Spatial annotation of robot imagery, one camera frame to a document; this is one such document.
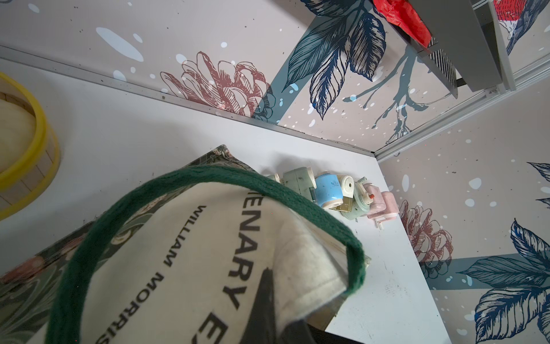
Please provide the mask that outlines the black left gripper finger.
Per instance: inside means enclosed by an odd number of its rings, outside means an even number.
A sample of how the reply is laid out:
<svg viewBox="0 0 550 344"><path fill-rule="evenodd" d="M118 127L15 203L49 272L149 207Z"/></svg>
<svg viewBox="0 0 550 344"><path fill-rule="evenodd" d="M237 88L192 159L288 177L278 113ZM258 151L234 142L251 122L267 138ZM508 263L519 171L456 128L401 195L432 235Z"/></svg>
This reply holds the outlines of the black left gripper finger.
<svg viewBox="0 0 550 344"><path fill-rule="evenodd" d="M306 318L291 322L278 333L274 312L274 278L270 269L262 273L249 320L241 338L242 343L354 343L349 338L328 333L327 324L336 316L345 296L316 310Z"/></svg>

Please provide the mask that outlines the canvas tote bag green handles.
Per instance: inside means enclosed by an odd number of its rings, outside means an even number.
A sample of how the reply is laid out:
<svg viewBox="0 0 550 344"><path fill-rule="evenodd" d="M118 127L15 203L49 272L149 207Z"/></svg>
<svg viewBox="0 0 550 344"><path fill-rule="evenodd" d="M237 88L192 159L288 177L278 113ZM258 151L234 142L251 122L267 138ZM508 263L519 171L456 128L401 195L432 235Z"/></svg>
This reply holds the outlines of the canvas tote bag green handles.
<svg viewBox="0 0 550 344"><path fill-rule="evenodd" d="M276 332L359 290L331 213L220 146L1 277L3 343L242 343L265 269Z"/></svg>

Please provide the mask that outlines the yellow sharpener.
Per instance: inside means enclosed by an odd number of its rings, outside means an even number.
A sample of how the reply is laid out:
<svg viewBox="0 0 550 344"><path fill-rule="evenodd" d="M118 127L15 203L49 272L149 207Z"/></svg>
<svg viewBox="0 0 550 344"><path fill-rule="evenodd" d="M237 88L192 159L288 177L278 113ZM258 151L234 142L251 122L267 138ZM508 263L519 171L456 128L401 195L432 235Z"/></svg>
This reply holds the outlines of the yellow sharpener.
<svg viewBox="0 0 550 344"><path fill-rule="evenodd" d="M342 213L349 213L353 210L353 198L343 197L342 204L335 207L335 210Z"/></svg>

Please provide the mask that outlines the pale green sharpener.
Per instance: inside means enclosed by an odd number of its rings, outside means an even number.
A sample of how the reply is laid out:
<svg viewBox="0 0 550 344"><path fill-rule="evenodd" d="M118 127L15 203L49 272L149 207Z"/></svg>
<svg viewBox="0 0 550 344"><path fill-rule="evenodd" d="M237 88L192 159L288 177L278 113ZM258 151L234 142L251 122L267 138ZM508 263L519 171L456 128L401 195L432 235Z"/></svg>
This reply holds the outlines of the pale green sharpener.
<svg viewBox="0 0 550 344"><path fill-rule="evenodd" d="M371 194L367 191L367 179L365 177L355 182L355 190L351 208L349 212L342 212L341 215L349 220L355 220L365 216L370 211L370 205L373 202Z"/></svg>

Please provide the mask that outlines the pink square sharpener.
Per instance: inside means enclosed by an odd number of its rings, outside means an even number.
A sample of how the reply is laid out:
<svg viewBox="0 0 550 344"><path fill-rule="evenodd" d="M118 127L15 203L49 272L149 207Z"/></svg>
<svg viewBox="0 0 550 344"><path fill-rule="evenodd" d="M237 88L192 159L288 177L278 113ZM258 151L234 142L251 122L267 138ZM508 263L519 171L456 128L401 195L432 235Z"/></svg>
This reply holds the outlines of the pink square sharpener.
<svg viewBox="0 0 550 344"><path fill-rule="evenodd" d="M400 209L395 200L394 194L390 191L384 191L382 192L382 198L385 202L386 208L372 216L372 220L375 222L375 227L378 229L382 229L383 222L400 217Z"/></svg>

